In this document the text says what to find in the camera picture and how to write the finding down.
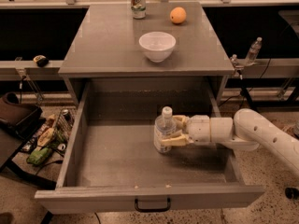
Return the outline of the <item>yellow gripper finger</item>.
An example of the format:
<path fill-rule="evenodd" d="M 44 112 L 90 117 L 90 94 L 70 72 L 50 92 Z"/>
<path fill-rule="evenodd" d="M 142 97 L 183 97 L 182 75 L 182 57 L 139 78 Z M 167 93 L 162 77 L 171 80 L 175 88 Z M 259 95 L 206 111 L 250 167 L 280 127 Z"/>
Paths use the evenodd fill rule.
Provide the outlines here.
<path fill-rule="evenodd" d="M 177 129 L 182 130 L 185 133 L 189 118 L 184 115 L 175 115 L 174 120 L 177 124 Z"/>
<path fill-rule="evenodd" d="M 188 135 L 180 135 L 177 137 L 164 138 L 160 143 L 165 147 L 184 147 L 190 143 Z"/>

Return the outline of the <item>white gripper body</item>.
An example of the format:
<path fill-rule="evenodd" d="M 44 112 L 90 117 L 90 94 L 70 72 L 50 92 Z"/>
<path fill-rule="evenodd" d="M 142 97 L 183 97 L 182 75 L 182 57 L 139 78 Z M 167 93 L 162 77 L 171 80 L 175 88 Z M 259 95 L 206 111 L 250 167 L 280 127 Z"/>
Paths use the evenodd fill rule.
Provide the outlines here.
<path fill-rule="evenodd" d="M 188 140 L 191 144 L 206 145 L 210 142 L 210 118 L 204 115 L 195 115 L 188 119 L 186 124 Z"/>

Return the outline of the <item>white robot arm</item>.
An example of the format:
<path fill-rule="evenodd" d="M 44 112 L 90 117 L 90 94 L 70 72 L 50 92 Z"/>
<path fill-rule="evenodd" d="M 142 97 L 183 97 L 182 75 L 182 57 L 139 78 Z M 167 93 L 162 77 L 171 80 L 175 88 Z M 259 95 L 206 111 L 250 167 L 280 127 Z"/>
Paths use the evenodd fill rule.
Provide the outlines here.
<path fill-rule="evenodd" d="M 221 144 L 233 150 L 252 151 L 262 145 L 299 175 L 299 141 L 251 109 L 238 110 L 233 118 L 172 115 L 165 107 L 155 120 L 154 145 L 165 153 L 171 147 Z"/>

